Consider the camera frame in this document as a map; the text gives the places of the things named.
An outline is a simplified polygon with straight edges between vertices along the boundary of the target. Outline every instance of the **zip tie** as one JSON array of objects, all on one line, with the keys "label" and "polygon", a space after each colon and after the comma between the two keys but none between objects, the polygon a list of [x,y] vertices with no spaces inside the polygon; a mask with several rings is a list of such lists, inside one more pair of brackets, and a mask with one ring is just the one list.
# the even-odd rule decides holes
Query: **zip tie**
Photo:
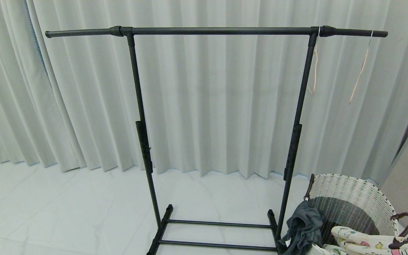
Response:
[{"label": "zip tie", "polygon": [[314,95],[314,93],[316,92],[316,81],[317,81],[317,62],[319,61],[319,58],[317,57],[317,39],[319,38],[319,36],[321,35],[321,27],[319,27],[319,32],[317,33],[317,38],[316,38],[316,45],[314,46],[314,52],[313,55],[316,55],[316,62],[314,63],[314,86],[313,86],[313,90],[311,90],[308,87],[308,90],[310,91],[311,95]]},{"label": "zip tie", "polygon": [[355,90],[357,89],[357,86],[358,86],[358,81],[360,81],[361,73],[363,72],[363,69],[364,69],[364,64],[366,64],[366,59],[368,58],[368,52],[369,52],[369,47],[371,46],[371,39],[373,38],[373,33],[374,33],[374,30],[371,31],[371,37],[369,38],[368,48],[366,49],[366,54],[364,55],[363,65],[361,65],[361,70],[360,70],[360,74],[358,75],[357,82],[355,83],[355,86],[353,86],[352,95],[350,96],[350,100],[348,101],[349,104],[352,102],[353,95],[355,94]]}]

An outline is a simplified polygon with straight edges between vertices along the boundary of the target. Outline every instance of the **curtain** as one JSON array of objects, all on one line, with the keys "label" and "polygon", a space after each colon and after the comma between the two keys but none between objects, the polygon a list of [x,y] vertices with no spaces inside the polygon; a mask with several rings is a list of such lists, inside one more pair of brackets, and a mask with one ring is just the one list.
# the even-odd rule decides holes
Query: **curtain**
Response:
[{"label": "curtain", "polygon": [[[45,82],[61,117],[55,124],[63,126],[70,147],[64,153],[75,159],[73,167],[142,166],[128,46],[113,36],[46,39],[46,30],[315,25],[386,30],[384,39],[317,41],[317,89],[305,97],[295,173],[381,182],[406,134],[408,1],[34,0],[27,5]],[[135,41],[157,172],[239,171],[247,178],[283,172],[306,36],[162,35]],[[308,85],[313,82],[314,70]]]},{"label": "curtain", "polygon": [[73,130],[64,124],[35,41],[24,2],[0,0],[0,163],[78,168]]}]

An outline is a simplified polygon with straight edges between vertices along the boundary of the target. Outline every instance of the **black garment rack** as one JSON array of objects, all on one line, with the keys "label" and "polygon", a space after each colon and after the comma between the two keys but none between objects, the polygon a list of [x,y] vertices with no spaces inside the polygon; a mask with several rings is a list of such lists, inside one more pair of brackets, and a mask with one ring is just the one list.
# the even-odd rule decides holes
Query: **black garment rack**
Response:
[{"label": "black garment rack", "polygon": [[[81,35],[114,35],[114,36],[126,36],[128,40],[128,46],[130,49],[131,67],[133,70],[133,78],[135,80],[136,98],[138,100],[138,109],[140,112],[140,120],[136,121],[136,129],[138,131],[138,138],[141,145],[141,152],[144,160],[144,167],[146,169],[147,182],[149,184],[149,190],[152,198],[152,205],[154,207],[155,219],[157,221],[157,234],[152,241],[151,248],[147,252],[147,255],[154,255],[160,244],[168,245],[188,245],[198,247],[213,247],[213,248],[225,248],[225,249],[244,249],[244,250],[262,250],[272,251],[281,254],[281,251],[277,247],[277,240],[280,239],[281,228],[283,226],[284,214],[286,205],[288,203],[288,196],[290,190],[290,183],[293,177],[294,164],[298,150],[298,143],[300,139],[301,127],[300,116],[303,108],[303,100],[305,98],[306,86],[308,83],[308,76],[311,68],[311,60],[313,58],[313,51],[316,45],[316,39],[318,36],[327,37],[332,35],[351,35],[351,36],[366,36],[366,37],[387,37],[388,32],[376,31],[376,30],[360,30],[360,29],[337,29],[330,26],[321,27],[244,27],[244,28],[135,28],[135,27],[122,27],[114,26],[108,29],[82,29],[82,30],[65,30],[65,31],[45,31],[45,35],[48,38],[51,37],[64,37],[64,36],[81,36]],[[135,35],[159,35],[159,34],[188,34],[188,35],[308,35],[308,52],[306,54],[305,67],[303,70],[303,77],[301,80],[300,93],[298,97],[297,110],[295,114],[293,132],[290,138],[288,160],[284,169],[285,187],[282,197],[282,204],[280,209],[280,216],[278,223],[275,221],[273,211],[270,209],[267,212],[269,225],[260,224],[243,224],[243,223],[227,223],[227,222],[213,222],[213,221],[185,221],[185,220],[172,220],[170,219],[173,211],[173,205],[168,205],[166,213],[163,218],[160,219],[160,212],[158,210],[157,197],[155,195],[154,182],[152,181],[152,161],[149,148],[149,141],[147,137],[146,119],[144,115],[143,99],[141,96],[140,77],[138,73],[138,63],[136,61],[135,52]],[[180,224],[196,224],[196,225],[211,225],[211,226],[230,226],[230,227],[245,227],[245,228],[266,228],[271,229],[273,238],[275,241],[275,247],[258,247],[249,245],[228,245],[228,244],[214,244],[214,243],[202,243],[202,242],[182,242],[173,240],[162,239],[165,233],[166,227],[169,223]]]}]

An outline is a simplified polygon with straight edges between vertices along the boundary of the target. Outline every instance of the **floor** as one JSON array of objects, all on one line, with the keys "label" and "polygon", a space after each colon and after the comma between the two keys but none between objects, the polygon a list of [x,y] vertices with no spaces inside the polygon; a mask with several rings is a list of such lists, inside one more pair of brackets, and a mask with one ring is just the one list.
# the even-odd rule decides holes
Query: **floor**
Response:
[{"label": "floor", "polygon": [[[154,174],[154,183],[161,217],[173,204],[171,219],[269,224],[267,211],[279,214],[282,178],[168,170]],[[304,176],[294,177],[286,218],[307,186]],[[0,164],[0,255],[141,255],[156,232],[146,174],[137,167],[61,173],[57,166]],[[274,246],[269,229],[171,224],[163,239]],[[157,254],[272,252],[161,245]]]}]

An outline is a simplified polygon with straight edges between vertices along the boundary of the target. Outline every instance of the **white and gray basket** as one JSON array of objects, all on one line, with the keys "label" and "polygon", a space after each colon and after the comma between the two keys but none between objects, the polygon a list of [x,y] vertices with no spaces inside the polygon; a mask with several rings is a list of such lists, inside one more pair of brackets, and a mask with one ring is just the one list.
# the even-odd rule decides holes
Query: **white and gray basket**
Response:
[{"label": "white and gray basket", "polygon": [[[331,229],[346,226],[365,234],[398,236],[397,214],[385,195],[362,179],[337,175],[311,175],[304,199],[308,199],[326,217],[321,228],[324,244],[337,245]],[[408,225],[399,236],[408,234]]]}]

